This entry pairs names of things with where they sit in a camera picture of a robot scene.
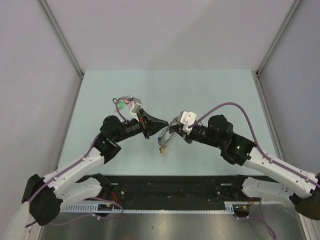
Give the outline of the metal disc keyring organiser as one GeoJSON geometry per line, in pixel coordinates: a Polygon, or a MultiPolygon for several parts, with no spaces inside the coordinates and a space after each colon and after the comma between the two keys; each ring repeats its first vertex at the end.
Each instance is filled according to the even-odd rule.
{"type": "Polygon", "coordinates": [[[176,116],[166,128],[164,128],[159,137],[161,137],[161,142],[158,143],[159,145],[159,152],[161,153],[162,156],[165,155],[165,149],[172,143],[174,140],[175,136],[177,135],[176,133],[169,133],[169,127],[173,125],[178,124],[178,116],[176,116]]]}

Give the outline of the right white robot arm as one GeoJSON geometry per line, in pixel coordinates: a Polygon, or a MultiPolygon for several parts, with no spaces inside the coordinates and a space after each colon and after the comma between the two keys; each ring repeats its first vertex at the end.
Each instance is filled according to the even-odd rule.
{"type": "Polygon", "coordinates": [[[207,126],[189,127],[179,120],[169,127],[187,143],[196,141],[220,149],[222,158],[232,165],[258,171],[271,181],[237,175],[230,186],[231,196],[242,201],[245,197],[267,199],[293,207],[306,218],[320,219],[320,177],[296,168],[260,150],[257,143],[233,131],[233,125],[223,115],[209,118],[207,126]]]}

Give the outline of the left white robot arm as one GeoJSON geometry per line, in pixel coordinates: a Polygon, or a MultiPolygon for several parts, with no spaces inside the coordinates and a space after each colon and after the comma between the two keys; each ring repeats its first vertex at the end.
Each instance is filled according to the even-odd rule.
{"type": "Polygon", "coordinates": [[[63,198],[67,188],[88,171],[112,160],[121,150],[119,142],[138,134],[149,139],[168,125],[167,121],[149,115],[142,108],[131,120],[120,121],[115,115],[106,117],[86,153],[63,168],[43,177],[34,174],[27,180],[22,202],[29,204],[35,223],[45,226],[52,222],[67,203],[63,198]]]}

